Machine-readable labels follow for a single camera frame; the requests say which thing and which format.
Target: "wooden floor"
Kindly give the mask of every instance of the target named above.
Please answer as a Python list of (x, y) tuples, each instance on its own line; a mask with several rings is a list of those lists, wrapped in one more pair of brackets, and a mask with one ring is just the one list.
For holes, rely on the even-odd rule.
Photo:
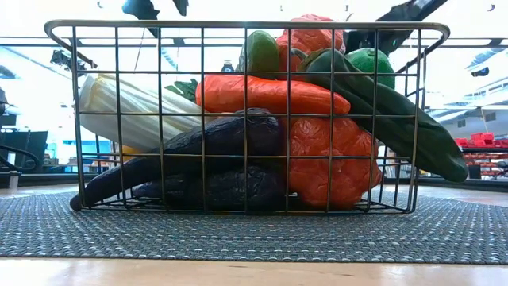
[[(0, 190), (13, 198), (75, 191), (75, 186)], [(508, 207), (508, 194), (420, 187), (420, 195)], [(314, 264), (0, 259), (0, 285), (508, 285), (508, 267), (482, 265)]]

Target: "metal wire basket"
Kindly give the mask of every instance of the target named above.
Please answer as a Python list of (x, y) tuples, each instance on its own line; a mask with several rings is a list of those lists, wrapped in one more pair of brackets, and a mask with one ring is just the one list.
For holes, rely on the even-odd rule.
[[(53, 33), (53, 29), (57, 27), (68, 27), (72, 29), (72, 38), (71, 38), (71, 44), (67, 44), (66, 41), (64, 41), (62, 38), (56, 36)], [(76, 28), (78, 27), (104, 27), (104, 28), (113, 28), (115, 33), (115, 45), (114, 45), (114, 51), (115, 51), (115, 70), (112, 71), (104, 71), (97, 69), (97, 65), (93, 63), (92, 60), (85, 57), (83, 54), (78, 52), (78, 37), (76, 35)], [(158, 51), (158, 70), (157, 71), (124, 71), (119, 69), (119, 39), (118, 39), (118, 31), (119, 29), (123, 28), (150, 28), (150, 29), (157, 29), (158, 32), (158, 39), (157, 39), (157, 51)], [(201, 70), (200, 71), (163, 71), (161, 68), (161, 57), (162, 57), (162, 44), (161, 44), (161, 29), (166, 28), (197, 28), (201, 29)], [(371, 155), (369, 157), (353, 157), (353, 156), (333, 156), (331, 152), (329, 152), (329, 155), (327, 156), (312, 156), (307, 159), (321, 159), (321, 160), (328, 160), (329, 161), (329, 183), (328, 183), (328, 195), (327, 195), (327, 203), (325, 209), (310, 209), (305, 207), (295, 207), (293, 202), (293, 199), (295, 199), (295, 195), (292, 194), (291, 189), (289, 188), (289, 166), (292, 159), (295, 159), (297, 156), (290, 155), (290, 148), (289, 148), (289, 131), (287, 131), (287, 150), (285, 155), (279, 155), (279, 156), (264, 156), (263, 158), (259, 156), (251, 156), (248, 155), (248, 128), (247, 128), (247, 120), (251, 116), (255, 116), (253, 114), (248, 114), (247, 107), (248, 107), (248, 92), (247, 92), (247, 75), (256, 75), (253, 71), (243, 71), (243, 72), (207, 72), (204, 69), (204, 62), (205, 62), (205, 45), (204, 45), (204, 38), (205, 38), (205, 29), (220, 29), (220, 28), (229, 28), (229, 29), (243, 29), (244, 30), (244, 42), (247, 43), (247, 36), (248, 36), (248, 29), (287, 29), (289, 33), (289, 46), (291, 46), (291, 31), (295, 29), (329, 29), (332, 30), (332, 35), (335, 37), (335, 30), (341, 29), (341, 30), (348, 30), (348, 29), (363, 29), (363, 30), (372, 30), (375, 34), (375, 48), (378, 47), (378, 34), (379, 31), (386, 31), (386, 30), (416, 30), (418, 31), (418, 38), (416, 39), (416, 49), (417, 49), (417, 55), (414, 59), (407, 62), (407, 64), (400, 68), (395, 74), (381, 74), (378, 73), (378, 67), (375, 66), (375, 71), (370, 74), (359, 74), (359, 75), (370, 75), (373, 76), (375, 83), (378, 82), (379, 76), (401, 76), (405, 78), (405, 96), (415, 95), (415, 109), (417, 109), (419, 106), (425, 105), (425, 68), (426, 68), (426, 58), (429, 55), (430, 52), (432, 52), (434, 49), (436, 49), (439, 45), (441, 45), (449, 36), (449, 29), (445, 25), (436, 24), (436, 23), (418, 23), (418, 22), (376, 22), (376, 23), (339, 23), (339, 22), (227, 22), (227, 21), (73, 21), (73, 20), (55, 20), (48, 22), (45, 26), (45, 32), (48, 34), (50, 38), (52, 38), (54, 41), (56, 41), (58, 44), (62, 45), (64, 48), (69, 50), (71, 52), (71, 59), (72, 59), (72, 65), (71, 65), (71, 71), (72, 71), (72, 86), (73, 86), (73, 95), (75, 100), (75, 136), (76, 136), (76, 146), (77, 146), (77, 164), (78, 164), (78, 177), (79, 177), (79, 197), (82, 200), (82, 204), (86, 205), (84, 200), (84, 192), (85, 192), (85, 181), (86, 176), (83, 172), (83, 156), (95, 156), (96, 159), (93, 157), (88, 157), (87, 160), (96, 160), (99, 163), (98, 172), (102, 172), (102, 168), (100, 168), (101, 162), (104, 164), (105, 162), (113, 162), (115, 166), (120, 168), (120, 174), (121, 174), (121, 181), (118, 182), (118, 184), (121, 184), (122, 192), (115, 195), (112, 198), (101, 200), (98, 203), (95, 203), (93, 206), (91, 206), (91, 209), (127, 209), (127, 210), (163, 210), (163, 211), (174, 211), (174, 212), (205, 212), (205, 213), (225, 213), (225, 212), (233, 212), (233, 213), (240, 213), (240, 214), (248, 214), (248, 213), (258, 213), (257, 211), (250, 210), (248, 207), (248, 199), (247, 199), (247, 189), (248, 189), (248, 176), (244, 176), (244, 206), (243, 209), (239, 210), (228, 210), (228, 211), (222, 211), (222, 210), (211, 210), (207, 207), (206, 204), (206, 162), (210, 160), (211, 158), (217, 158), (217, 157), (238, 157), (236, 155), (210, 155), (206, 153), (206, 140), (204, 134), (204, 124), (206, 117), (209, 116), (217, 116), (217, 114), (208, 113), (202, 109), (200, 114), (164, 114), (162, 112), (162, 74), (194, 74), (194, 75), (200, 75), (201, 81), (205, 79), (205, 76), (207, 74), (228, 74), (228, 75), (244, 75), (245, 81), (244, 81), (244, 111), (242, 114), (231, 114), (231, 116), (237, 116), (242, 117), (244, 119), (244, 154), (240, 157), (243, 158), (243, 164), (244, 164), (244, 173), (247, 173), (248, 169), (248, 162), (252, 159), (266, 159), (266, 160), (283, 160), (286, 163), (285, 166), (285, 173), (286, 173), (286, 187), (285, 187), (285, 203), (283, 206), (281, 206), (278, 210), (271, 210), (271, 211), (264, 211), (263, 214), (340, 214), (344, 213), (343, 211), (337, 211), (330, 207), (330, 188), (331, 188), (331, 172), (332, 172), (332, 162), (334, 160), (344, 160), (344, 159), (357, 159), (357, 160), (370, 160), (370, 166), (371, 166), (371, 172), (370, 172), (370, 178), (369, 183), (372, 182), (372, 168), (373, 168), (373, 162), (375, 160), (383, 160), (383, 163), (379, 166), (382, 169), (383, 179), (381, 180), (381, 183), (379, 187), (375, 189), (369, 189), (366, 194), (364, 194), (363, 199), (356, 204), (355, 209), (353, 212), (358, 213), (383, 213), (383, 214), (407, 214), (411, 213), (415, 210), (416, 202), (417, 202), (417, 192), (418, 192), (418, 169), (415, 168), (414, 162), (415, 162), (415, 156), (416, 156), (416, 145), (418, 141), (418, 124), (415, 124), (415, 130), (414, 130), (414, 146), (413, 146), (413, 156), (412, 157), (398, 157), (398, 156), (388, 156), (387, 151), (388, 149), (385, 148), (383, 156), (374, 156), (374, 149), (375, 149), (375, 140), (372, 138), (371, 140)], [(421, 31), (422, 30), (436, 30), (438, 32), (441, 32), (441, 38), (434, 42), (433, 44), (427, 45), (425, 47), (422, 47), (421, 43)], [(245, 58), (247, 58), (247, 49), (244, 50)], [(377, 53), (375, 54), (375, 62), (377, 62)], [(78, 58), (81, 60), (87, 62), (91, 67), (94, 69), (88, 70), (88, 71), (78, 71)], [(288, 62), (291, 61), (291, 55), (288, 51)], [(416, 73), (410, 74), (409, 68), (416, 64)], [(151, 116), (158, 116), (160, 121), (160, 151), (158, 153), (142, 153), (142, 154), (132, 154), (132, 153), (124, 153), (121, 151), (121, 149), (114, 149), (112, 153), (100, 153), (99, 150), (97, 150), (96, 153), (84, 153), (81, 148), (81, 133), (80, 133), (80, 116), (83, 114), (82, 111), (79, 110), (79, 86), (78, 86), (78, 72), (80, 74), (83, 73), (112, 73), (116, 75), (117, 80), (117, 112), (111, 113), (117, 116), (117, 122), (118, 122), (118, 144), (122, 146), (122, 135), (121, 135), (121, 117), (122, 115), (133, 115), (133, 113), (126, 113), (121, 112), (121, 94), (120, 94), (120, 82), (119, 82), (119, 75), (120, 74), (128, 74), (128, 73), (146, 73), (146, 74), (157, 74), (158, 80), (159, 80), (159, 112), (155, 114), (147, 114), (147, 113), (139, 113), (139, 115), (151, 115)], [(283, 72), (282, 74), (287, 75), (288, 78), (288, 91), (291, 89), (291, 75), (297, 74), (301, 72)], [(328, 72), (327, 75), (330, 76), (332, 84), (334, 81), (335, 75), (341, 75), (340, 72), (334, 72), (332, 68), (332, 72)], [(416, 90), (412, 93), (408, 92), (408, 78), (414, 77), (416, 79)], [(201, 85), (201, 94), (202, 94), (202, 101), (205, 101), (205, 90), (204, 85)], [(330, 96), (332, 98), (331, 100), (331, 109), (330, 114), (323, 116), (323, 114), (291, 114), (289, 110), (291, 109), (290, 104), (290, 96), (291, 93), (288, 92), (288, 100), (287, 100), (287, 113), (285, 114), (270, 114), (270, 116), (276, 117), (276, 118), (285, 118), (287, 122), (290, 122), (292, 118), (306, 116), (306, 117), (325, 117), (325, 118), (337, 118), (339, 116), (333, 114), (333, 92), (331, 92)], [(376, 98), (376, 89), (373, 91), (373, 107), (375, 107), (375, 98)], [(164, 153), (164, 140), (163, 140), (163, 125), (162, 125), (162, 119), (164, 116), (199, 116), (202, 120), (202, 146), (201, 146), (201, 152), (197, 154), (168, 154)], [(371, 118), (373, 125), (375, 125), (375, 119), (376, 119), (376, 113), (373, 114), (365, 114), (366, 118)], [(341, 115), (340, 117), (352, 117), (349, 115)], [(418, 120), (418, 113), (415, 112), (415, 115), (407, 116), (408, 118), (411, 118), (415, 121), (415, 123)], [(333, 124), (330, 124), (330, 131), (333, 130)], [(375, 129), (372, 130), (372, 136), (375, 136)], [(330, 147), (333, 143), (333, 136), (330, 136)], [(105, 160), (99, 158), (99, 156), (111, 156), (112, 160)], [(125, 177), (123, 176), (124, 173), (124, 161), (125, 157), (159, 157), (160, 162), (160, 170), (164, 170), (164, 165), (167, 164), (168, 158), (175, 158), (175, 157), (193, 157), (194, 159), (197, 157), (202, 162), (202, 201), (203, 205), (200, 209), (179, 209), (178, 207), (174, 207), (171, 205), (171, 202), (168, 202), (166, 191), (164, 190), (164, 180), (165, 175), (164, 172), (161, 173), (161, 180), (162, 180), (162, 194), (161, 199), (143, 199), (143, 198), (137, 198), (133, 195), (132, 189), (125, 189), (124, 181)], [(400, 169), (402, 166), (410, 166), (410, 185), (406, 191), (403, 191), (401, 187), (399, 187), (399, 178), (400, 178)], [(385, 174), (386, 170), (388, 168), (395, 168), (395, 180), (391, 181), (390, 190), (387, 191), (387, 183), (385, 182)]]

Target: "green cucumber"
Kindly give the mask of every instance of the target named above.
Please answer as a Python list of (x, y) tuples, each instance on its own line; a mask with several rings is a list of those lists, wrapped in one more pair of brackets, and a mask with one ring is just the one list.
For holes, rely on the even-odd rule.
[[(337, 50), (330, 48), (311, 53), (299, 66), (306, 72), (331, 72), (334, 52), (335, 72), (361, 72)], [(309, 75), (307, 80), (330, 89), (328, 75)], [(373, 114), (373, 90), (375, 84), (370, 76), (337, 75), (333, 91), (351, 103), (350, 114)], [(375, 120), (374, 136), (402, 157), (412, 157), (414, 146), (414, 118), (418, 112), (418, 143), (416, 144), (415, 165), (422, 170), (442, 176), (452, 182), (464, 182), (468, 167), (464, 156), (453, 137), (441, 124), (416, 106), (404, 95), (377, 84), (376, 115), (395, 115), (399, 118), (378, 117)], [(354, 118), (355, 122), (372, 132), (372, 118)]]

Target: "plastic vegetable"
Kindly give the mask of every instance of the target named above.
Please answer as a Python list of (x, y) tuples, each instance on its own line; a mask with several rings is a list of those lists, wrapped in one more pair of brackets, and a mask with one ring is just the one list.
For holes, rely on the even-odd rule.
[[(81, 111), (117, 111), (116, 76), (109, 74), (88, 75), (79, 93)], [(138, 87), (120, 79), (121, 112), (159, 112), (158, 92)], [(163, 90), (164, 113), (201, 113), (201, 107), (179, 95)], [(81, 125), (99, 136), (118, 142), (117, 115), (82, 114)], [(163, 117), (164, 140), (201, 125), (201, 117)], [(159, 146), (159, 117), (122, 115), (122, 144), (140, 151)]]
[[(333, 21), (328, 17), (321, 17), (314, 14), (305, 14), (301, 17), (292, 19), (292, 21)], [(279, 46), (279, 70), (287, 71), (287, 47), (288, 32), (284, 30), (283, 35), (277, 38)], [(327, 29), (292, 29), (291, 30), (291, 48), (297, 48), (305, 53), (317, 51), (321, 48), (330, 48), (332, 46), (332, 30)], [(335, 30), (335, 48), (344, 52), (345, 46), (342, 38), (342, 30)], [(291, 70), (295, 72), (302, 60), (297, 56), (291, 57)]]
[[(328, 156), (329, 119), (300, 118), (291, 128), (291, 155)], [(370, 156), (371, 134), (363, 131), (349, 118), (333, 122), (334, 156)], [(369, 189), (370, 159), (336, 159), (332, 166), (330, 206), (349, 210)], [(298, 197), (314, 207), (326, 207), (328, 194), (328, 159), (292, 159), (290, 188)], [(372, 165), (372, 187), (381, 180), (375, 160)]]
[[(278, 155), (283, 145), (283, 127), (279, 121), (271, 117), (266, 110), (253, 109), (251, 114), (266, 114), (263, 117), (249, 117), (248, 153), (251, 155)], [(223, 117), (205, 125), (206, 154), (208, 155), (243, 155), (244, 154), (244, 117)], [(165, 154), (201, 154), (201, 126), (179, 134), (169, 140), (164, 149)], [(244, 159), (208, 158), (206, 169), (212, 172), (224, 172), (242, 165)], [(159, 157), (135, 157), (123, 164), (124, 188), (128, 189), (140, 184), (159, 180)], [(164, 175), (187, 174), (200, 176), (202, 170), (201, 157), (164, 157)], [(84, 190), (85, 207), (92, 207), (101, 199), (122, 192), (120, 183), (120, 167), (111, 168), (93, 178)], [(79, 196), (71, 199), (71, 207), (79, 211), (82, 207)]]
[[(279, 49), (275, 39), (267, 32), (258, 30), (247, 38), (247, 60), (245, 46), (242, 47), (238, 60), (237, 72), (278, 72)], [(258, 75), (265, 79), (274, 79), (275, 75)]]
[(183, 81), (175, 81), (175, 85), (170, 85), (165, 87), (165, 89), (176, 93), (184, 97), (187, 100), (192, 102), (196, 102), (196, 87), (198, 86), (198, 81), (196, 79), (191, 79), (189, 83)]
[[(280, 174), (256, 165), (247, 167), (247, 202), (249, 210), (263, 210), (283, 206), (285, 183)], [(244, 167), (212, 174), (206, 178), (206, 205), (212, 210), (244, 209)], [(169, 176), (164, 180), (169, 205), (179, 209), (202, 209), (203, 190), (201, 176), (183, 174)], [(160, 180), (135, 187), (137, 197), (160, 199)]]
[[(362, 72), (375, 72), (375, 50), (373, 48), (361, 48), (347, 54), (346, 59)], [(378, 50), (378, 73), (394, 73), (388, 56)], [(378, 82), (395, 89), (394, 76), (378, 76)]]
[[(122, 146), (121, 147), (121, 152), (122, 153), (142, 153), (140, 150), (136, 150), (134, 148), (130, 148), (128, 146)], [(131, 157), (131, 156), (124, 156), (124, 162), (127, 161), (127, 160), (131, 160), (133, 159), (134, 157)]]
[[(196, 103), (202, 105), (201, 84), (196, 89)], [(209, 112), (234, 112), (244, 106), (243, 75), (208, 75), (205, 77), (205, 109)], [(272, 113), (287, 112), (287, 81), (247, 78), (248, 107), (266, 108)], [(311, 83), (291, 80), (291, 113), (329, 114), (329, 90)], [(347, 114), (349, 102), (334, 95), (336, 114)]]
[[(330, 72), (332, 50), (315, 52), (302, 62), (308, 72)], [(360, 72), (335, 51), (335, 72)], [(322, 87), (330, 86), (328, 76), (311, 75), (308, 80)], [(372, 114), (374, 81), (369, 76), (336, 76), (333, 90), (351, 103), (351, 114)], [(415, 105), (404, 95), (378, 83), (376, 109), (379, 115), (415, 115)], [(372, 131), (371, 118), (355, 122)], [(414, 118), (377, 118), (375, 136), (399, 156), (411, 157), (414, 142)], [(464, 182), (468, 167), (450, 133), (430, 115), (418, 109), (416, 166), (452, 182)]]

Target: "wire basket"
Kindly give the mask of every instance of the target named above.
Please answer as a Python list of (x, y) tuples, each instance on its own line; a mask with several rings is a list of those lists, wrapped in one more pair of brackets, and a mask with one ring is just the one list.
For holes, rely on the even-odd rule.
[[(72, 30), (72, 38), (71, 44), (67, 44), (62, 38), (56, 36), (53, 33), (53, 29), (57, 27), (67, 27)], [(78, 37), (76, 35), (76, 29), (78, 27), (104, 27), (104, 28), (112, 28), (115, 33), (115, 66), (114, 70), (104, 71), (99, 70), (97, 64), (95, 64), (92, 60), (78, 52)], [(157, 71), (125, 71), (120, 70), (119, 68), (119, 38), (118, 31), (123, 28), (147, 28), (147, 29), (156, 29), (158, 30), (158, 38), (157, 38), (157, 52), (158, 52), (158, 70)], [(201, 48), (201, 70), (200, 71), (163, 71), (162, 70), (162, 47), (161, 44), (161, 29), (166, 28), (194, 28), (201, 29), (201, 44), (199, 47)], [(76, 146), (77, 146), (77, 163), (78, 163), (78, 178), (79, 178), (79, 195), (77, 196), (77, 200), (79, 203), (79, 207), (73, 207), (75, 210), (80, 210), (81, 206), (89, 207), (90, 209), (127, 209), (127, 210), (162, 210), (162, 211), (172, 211), (172, 212), (198, 212), (198, 213), (238, 213), (238, 214), (343, 214), (343, 213), (375, 213), (375, 214), (407, 214), (411, 213), (415, 210), (417, 203), (417, 192), (418, 192), (418, 168), (415, 168), (415, 156), (416, 156), (416, 146), (418, 141), (418, 112), (416, 110), (419, 106), (425, 105), (425, 68), (426, 68), (426, 58), (430, 52), (436, 49), (439, 45), (441, 45), (449, 36), (449, 29), (445, 25), (435, 24), (435, 23), (418, 23), (418, 22), (376, 22), (376, 23), (339, 23), (339, 22), (227, 22), (227, 21), (73, 21), (73, 20), (55, 20), (50, 21), (44, 26), (45, 32), (58, 44), (62, 45), (64, 48), (71, 52), (71, 71), (72, 71), (72, 85), (73, 85), (73, 95), (75, 100), (75, 136), (76, 136)], [(248, 138), (249, 138), (249, 128), (248, 128), (248, 120), (250, 118), (261, 117), (259, 114), (250, 114), (248, 112), (248, 84), (247, 78), (248, 75), (257, 75), (258, 73), (254, 71), (242, 71), (242, 72), (207, 72), (205, 71), (205, 29), (243, 29), (244, 30), (244, 44), (247, 44), (248, 38), (248, 30), (249, 29), (286, 29), (289, 36), (288, 46), (291, 47), (291, 31), (296, 29), (328, 29), (332, 30), (332, 42), (334, 45), (334, 37), (335, 30), (349, 30), (349, 29), (358, 29), (358, 30), (372, 30), (374, 31), (375, 39), (374, 39), (374, 48), (377, 50), (379, 45), (379, 31), (387, 31), (387, 30), (416, 30), (418, 31), (418, 38), (416, 39), (416, 49), (417, 55), (414, 59), (407, 62), (407, 64), (400, 68), (394, 74), (388, 73), (379, 73), (378, 66), (375, 65), (375, 70), (372, 73), (356, 73), (349, 74), (347, 76), (372, 76), (374, 78), (375, 84), (378, 83), (378, 78), (380, 76), (399, 76), (405, 79), (405, 96), (408, 97), (410, 95), (415, 95), (415, 115), (407, 115), (404, 118), (408, 118), (408, 120), (414, 120), (415, 128), (414, 128), (414, 138), (413, 138), (413, 152), (411, 157), (400, 157), (393, 156), (388, 153), (388, 148), (384, 149), (384, 154), (382, 156), (375, 156), (375, 120), (376, 115), (375, 112), (372, 114), (364, 114), (364, 115), (337, 115), (333, 114), (334, 108), (334, 96), (333, 92), (330, 92), (331, 96), (331, 107), (330, 113), (326, 114), (292, 114), (291, 110), (291, 76), (296, 74), (306, 74), (305, 72), (295, 72), (291, 71), (289, 68), (291, 66), (291, 54), (288, 49), (287, 53), (287, 61), (288, 61), (288, 71), (287, 72), (274, 72), (275, 74), (282, 74), (287, 76), (287, 112), (281, 114), (262, 114), (263, 116), (278, 118), (279, 122), (281, 119), (287, 120), (287, 122), (291, 122), (292, 118), (302, 118), (302, 117), (317, 117), (317, 118), (354, 118), (354, 117), (363, 117), (369, 118), (372, 120), (372, 135), (371, 135), (371, 152), (370, 156), (334, 156), (330, 151), (328, 151), (328, 155), (324, 156), (294, 156), (291, 155), (291, 147), (290, 147), (290, 132), (289, 130), (285, 133), (286, 136), (286, 150), (285, 154), (277, 154), (277, 155), (250, 155), (249, 146), (248, 146)], [(442, 36), (439, 40), (434, 42), (433, 44), (422, 47), (421, 43), (421, 32), (422, 30), (435, 30), (441, 32)], [(244, 49), (244, 57), (247, 59), (247, 49)], [(117, 86), (117, 112), (107, 113), (109, 115), (117, 116), (118, 122), (118, 143), (114, 144), (113, 152), (111, 153), (100, 153), (99, 149), (97, 149), (96, 153), (84, 153), (81, 148), (81, 133), (80, 133), (80, 114), (84, 114), (84, 112), (79, 110), (79, 86), (78, 86), (78, 58), (87, 62), (93, 69), (88, 71), (79, 71), (80, 74), (83, 73), (111, 73), (116, 75), (116, 86)], [(378, 53), (375, 54), (375, 62), (377, 62)], [(416, 72), (409, 73), (409, 68), (416, 64)], [(330, 76), (331, 83), (333, 85), (335, 76), (344, 75), (343, 72), (335, 72), (333, 67), (331, 67), (332, 72), (326, 73), (327, 76)], [(159, 92), (159, 112), (158, 113), (137, 113), (137, 115), (151, 115), (157, 116), (159, 118), (160, 128), (160, 147), (156, 153), (125, 153), (121, 151), (121, 148), (118, 146), (123, 146), (122, 144), (122, 116), (124, 115), (136, 115), (134, 113), (126, 113), (121, 111), (121, 94), (120, 94), (120, 74), (129, 74), (129, 73), (145, 73), (145, 74), (156, 74), (158, 75), (158, 92)], [(201, 113), (198, 114), (188, 114), (188, 113), (174, 113), (174, 114), (165, 114), (162, 112), (162, 74), (194, 74), (201, 76), (201, 82), (204, 81), (206, 75), (214, 74), (214, 75), (243, 75), (244, 76), (244, 109), (240, 113), (236, 114), (227, 114), (228, 117), (232, 118), (241, 118), (243, 120), (243, 153), (242, 154), (209, 154), (206, 152), (207, 150), (207, 140), (205, 134), (205, 120), (208, 117), (217, 117), (219, 115), (224, 116), (224, 114), (217, 113), (209, 113), (206, 112), (205, 109), (201, 109)], [(408, 78), (414, 77), (416, 80), (416, 90), (413, 92), (408, 92)], [(204, 84), (201, 85), (201, 95), (202, 95), (202, 105), (205, 106), (204, 102), (206, 101), (206, 94)], [(376, 104), (376, 94), (377, 88), (374, 88), (373, 91), (373, 110), (375, 110)], [(102, 113), (93, 113), (86, 112), (86, 114), (106, 114)], [(163, 117), (165, 116), (198, 116), (201, 118), (201, 146), (199, 152), (194, 153), (165, 153), (164, 145), (166, 142), (163, 140)], [(401, 115), (394, 115), (394, 118), (401, 118)], [(330, 139), (329, 139), (329, 147), (333, 145), (333, 124), (330, 125)], [(87, 157), (87, 160), (96, 160), (99, 163), (98, 173), (102, 173), (101, 162), (103, 164), (107, 164), (107, 162), (114, 164), (116, 166), (116, 170), (119, 171), (120, 180), (117, 182), (117, 186), (121, 186), (121, 191), (117, 194), (113, 195), (110, 198), (101, 198), (100, 201), (96, 203), (87, 203), (87, 194), (85, 193), (87, 190), (85, 189), (85, 182), (87, 180), (86, 174), (83, 172), (83, 156), (93, 156)], [(111, 159), (102, 159), (100, 156), (110, 156)], [(125, 186), (125, 168), (124, 165), (125, 157), (151, 157), (154, 160), (156, 159), (157, 168), (159, 168), (158, 173), (160, 181), (162, 182), (160, 197), (158, 199), (154, 198), (142, 198), (136, 197), (133, 194), (133, 189), (129, 186)], [(198, 177), (201, 182), (201, 205), (200, 207), (178, 207), (175, 205), (175, 202), (171, 200), (171, 197), (168, 198), (167, 191), (165, 190), (165, 180), (167, 177), (165, 172), (168, 170), (168, 165), (171, 162), (183, 162), (183, 158), (188, 158), (189, 160), (200, 160), (201, 168), (200, 168), (200, 176)], [(252, 208), (249, 206), (249, 198), (248, 198), (248, 181), (249, 176), (239, 176), (241, 178), (241, 186), (238, 188), (243, 189), (243, 196), (241, 207), (237, 209), (214, 209), (210, 208), (210, 194), (207, 189), (207, 180), (209, 180), (209, 176), (207, 175), (210, 171), (209, 161), (218, 160), (218, 159), (233, 159), (242, 160), (243, 171), (244, 174), (248, 174), (249, 162), (252, 160), (277, 160), (282, 162), (282, 165), (285, 165), (283, 168), (285, 178), (284, 185), (282, 187), (284, 196), (283, 201), (275, 208), (270, 210), (258, 210), (257, 208)], [(290, 165), (292, 160), (327, 160), (328, 161), (328, 186), (327, 186), (327, 194), (326, 194), (326, 204), (324, 207), (308, 207), (305, 204), (301, 204), (298, 200), (298, 196), (291, 190), (290, 188)], [(377, 160), (382, 160), (383, 163), (380, 164), (382, 179), (378, 187), (368, 188), (365, 190), (364, 196), (362, 199), (355, 205), (352, 210), (339, 210), (334, 208), (330, 204), (330, 194), (332, 188), (332, 166), (333, 162), (336, 160), (369, 160), (370, 164), (370, 175), (369, 175), (369, 186), (372, 185), (372, 173), (373, 168), (375, 168), (375, 162)], [(402, 186), (399, 186), (400, 179), (400, 170), (401, 168), (409, 167), (410, 170), (410, 185), (407, 189), (402, 189)], [(390, 182), (385, 181), (385, 174), (388, 170), (393, 171), (395, 174), (394, 180)]]

